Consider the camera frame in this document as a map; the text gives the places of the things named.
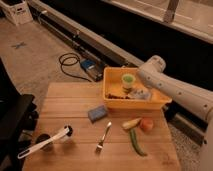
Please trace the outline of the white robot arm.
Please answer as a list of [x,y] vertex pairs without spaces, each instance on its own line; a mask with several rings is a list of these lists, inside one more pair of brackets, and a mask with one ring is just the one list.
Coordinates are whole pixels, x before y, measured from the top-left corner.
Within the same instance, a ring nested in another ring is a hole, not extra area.
[[159,90],[176,103],[207,122],[198,171],[213,171],[213,91],[177,80],[163,73],[166,63],[154,55],[137,71],[146,87]]

